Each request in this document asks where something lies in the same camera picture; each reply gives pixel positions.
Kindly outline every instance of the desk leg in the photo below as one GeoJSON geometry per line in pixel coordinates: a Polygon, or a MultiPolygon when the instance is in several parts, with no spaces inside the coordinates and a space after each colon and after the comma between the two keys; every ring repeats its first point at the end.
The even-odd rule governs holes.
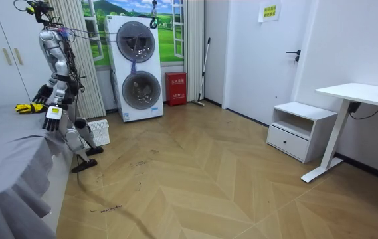
{"type": "Polygon", "coordinates": [[[321,174],[331,169],[333,166],[342,162],[342,159],[335,158],[333,157],[333,155],[335,154],[337,143],[339,141],[339,138],[341,137],[345,123],[347,122],[349,115],[348,107],[350,103],[351,100],[343,100],[341,109],[336,118],[335,126],[333,127],[332,134],[329,138],[328,146],[326,147],[326,151],[323,155],[322,163],[320,163],[320,166],[318,168],[310,171],[309,173],[306,173],[301,177],[301,179],[306,183],[309,183],[311,180],[319,177],[321,174]]]}

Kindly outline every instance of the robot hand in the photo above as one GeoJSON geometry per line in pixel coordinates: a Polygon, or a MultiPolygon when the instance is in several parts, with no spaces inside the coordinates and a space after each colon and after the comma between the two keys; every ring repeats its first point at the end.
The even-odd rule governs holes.
{"type": "Polygon", "coordinates": [[[35,95],[32,101],[35,103],[45,104],[45,102],[48,100],[52,93],[53,87],[49,87],[45,84],[41,86],[41,88],[38,90],[38,93],[35,95]]]}
{"type": "Polygon", "coordinates": [[[51,104],[48,107],[47,113],[45,114],[43,129],[47,129],[47,131],[51,132],[58,130],[63,110],[67,110],[66,106],[54,103],[51,104]]]}

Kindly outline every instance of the white basket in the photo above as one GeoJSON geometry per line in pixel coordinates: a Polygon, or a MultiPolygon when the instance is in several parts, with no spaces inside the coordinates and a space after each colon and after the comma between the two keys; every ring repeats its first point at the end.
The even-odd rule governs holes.
{"type": "MultiPolygon", "coordinates": [[[[94,134],[94,142],[97,146],[107,145],[110,143],[109,139],[109,125],[108,121],[105,119],[88,122],[88,125],[90,126],[93,134],[94,134]]],[[[85,140],[82,140],[84,143],[85,148],[89,148],[87,142],[85,140]]]]}

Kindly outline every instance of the landscape wall mural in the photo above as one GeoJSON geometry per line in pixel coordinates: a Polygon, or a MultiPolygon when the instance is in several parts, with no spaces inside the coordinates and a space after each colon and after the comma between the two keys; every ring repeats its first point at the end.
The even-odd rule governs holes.
{"type": "MultiPolygon", "coordinates": [[[[100,40],[102,46],[98,46],[95,41],[91,42],[92,54],[96,66],[109,66],[109,52],[106,43],[104,31],[104,19],[107,15],[125,15],[131,17],[151,17],[151,10],[153,5],[151,0],[81,0],[84,16],[90,17],[90,2],[94,6],[96,13],[96,20],[98,30],[100,33],[100,40]],[[99,48],[101,47],[103,57],[100,56],[99,48]]],[[[174,39],[173,39],[173,15],[171,0],[157,0],[157,23],[159,33],[159,51],[161,55],[161,62],[181,62],[182,58],[174,55],[174,39]]],[[[87,21],[88,31],[95,31],[95,28],[90,21],[87,21]]],[[[176,38],[181,39],[182,27],[175,30],[176,38]]],[[[181,45],[177,44],[177,52],[182,52],[181,45]]]]}

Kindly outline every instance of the wooden floor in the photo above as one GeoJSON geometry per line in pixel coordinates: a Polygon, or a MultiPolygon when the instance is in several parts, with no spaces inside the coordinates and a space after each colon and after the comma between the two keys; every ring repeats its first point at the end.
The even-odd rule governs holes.
{"type": "Polygon", "coordinates": [[[378,178],[342,163],[307,184],[267,128],[212,104],[105,117],[99,165],[70,175],[58,238],[378,239],[378,178]]]}

